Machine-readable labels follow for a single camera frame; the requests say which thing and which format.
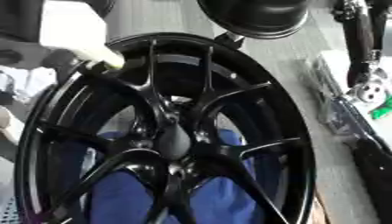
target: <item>black wheel rim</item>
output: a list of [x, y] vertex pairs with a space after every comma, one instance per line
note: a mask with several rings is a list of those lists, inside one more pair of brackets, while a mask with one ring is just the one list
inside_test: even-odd
[[[155, 198], [145, 223], [158, 223], [164, 208], [181, 223], [196, 223], [189, 199], [205, 180], [218, 176], [243, 188], [266, 213], [265, 223], [306, 223], [315, 179], [312, 147], [295, 104], [265, 69], [241, 52], [187, 34], [142, 35], [111, 47], [128, 61], [122, 71], [107, 71], [103, 65], [76, 68], [83, 75], [46, 91], [31, 112], [19, 145], [15, 184], [26, 223], [72, 219], [81, 195], [129, 164], [137, 167], [130, 174]], [[189, 73], [171, 75], [174, 64]], [[191, 101], [177, 104], [170, 100], [173, 95]], [[137, 110], [126, 134], [112, 141], [97, 136], [113, 114], [129, 105]], [[218, 112], [239, 123], [247, 145], [225, 145], [217, 137]], [[189, 139], [179, 142], [175, 136]], [[70, 140], [91, 146], [103, 159], [78, 183], [64, 187], [56, 163], [63, 156], [60, 143]], [[160, 143], [168, 141], [171, 147]], [[287, 159], [289, 184], [282, 208], [241, 162], [262, 154]], [[173, 164], [184, 172], [169, 172]]]

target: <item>gray floor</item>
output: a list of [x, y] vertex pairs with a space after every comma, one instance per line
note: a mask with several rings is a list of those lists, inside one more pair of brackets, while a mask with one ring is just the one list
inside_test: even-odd
[[[146, 32], [187, 32], [209, 38], [223, 32], [200, 11], [195, 0], [117, 0], [107, 21], [110, 40]], [[318, 190], [332, 223], [377, 223], [349, 150], [317, 122], [316, 103], [300, 78], [306, 73], [304, 60], [328, 49], [344, 49], [344, 41], [323, 0], [313, 2], [308, 23], [295, 35], [279, 40], [247, 39], [243, 51], [281, 81], [303, 113], [316, 151]], [[14, 111], [25, 116], [18, 109]], [[12, 159], [9, 148], [0, 144], [0, 155]], [[5, 169], [11, 168], [1, 166], [0, 171]], [[0, 183], [5, 176], [0, 172]]]

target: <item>blue cloth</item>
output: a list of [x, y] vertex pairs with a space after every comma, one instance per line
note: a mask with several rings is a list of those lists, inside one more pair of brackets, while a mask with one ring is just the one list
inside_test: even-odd
[[[220, 137], [226, 144], [241, 145], [240, 138], [231, 130], [220, 130]], [[244, 161], [244, 164], [255, 176], [253, 159]], [[152, 198], [143, 185], [128, 173], [118, 171], [94, 187], [91, 224], [144, 223], [151, 205]], [[200, 224], [262, 223], [263, 219], [256, 203], [227, 178], [215, 178], [202, 186], [191, 198], [191, 206]], [[164, 224], [178, 223], [173, 216], [164, 221]]]

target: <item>white bottle nozzle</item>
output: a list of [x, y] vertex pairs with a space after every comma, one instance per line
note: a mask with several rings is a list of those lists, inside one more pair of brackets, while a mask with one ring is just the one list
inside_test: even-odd
[[69, 1], [45, 1], [39, 42], [42, 46], [63, 48], [83, 60], [104, 61], [121, 69], [123, 56], [105, 46], [105, 21], [87, 4]]

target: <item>glossy black paint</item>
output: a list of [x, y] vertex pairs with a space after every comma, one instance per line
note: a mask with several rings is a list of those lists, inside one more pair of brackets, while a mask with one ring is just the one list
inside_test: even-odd
[[218, 25], [251, 38], [278, 39], [296, 32], [307, 17], [307, 0], [198, 0]]
[[[31, 113], [19, 147], [15, 183], [24, 223], [70, 218], [73, 223], [88, 222], [75, 212], [81, 210], [75, 202], [107, 174], [130, 165], [129, 174], [154, 196], [145, 223], [160, 223], [165, 214], [195, 223], [189, 199], [214, 177], [232, 179], [242, 187], [265, 211], [266, 223], [307, 222], [315, 179], [312, 147], [293, 101], [266, 70], [241, 52], [193, 35], [143, 35], [112, 47], [128, 60], [122, 71], [108, 71], [103, 65], [80, 67], [81, 77], [48, 91]], [[178, 67], [189, 67], [188, 73], [170, 70]], [[170, 95], [191, 100], [178, 103]], [[97, 136], [111, 116], [129, 105], [136, 119], [126, 133], [115, 139]], [[226, 145], [218, 138], [218, 112], [233, 117], [247, 145]], [[173, 142], [186, 134], [189, 143], [161, 143], [172, 127], [183, 132], [173, 135]], [[67, 142], [93, 147], [102, 159], [64, 187], [59, 163], [69, 150], [61, 147]], [[287, 157], [289, 186], [282, 209], [242, 164], [243, 159], [265, 154]], [[32, 186], [38, 189], [40, 211], [33, 209]]]

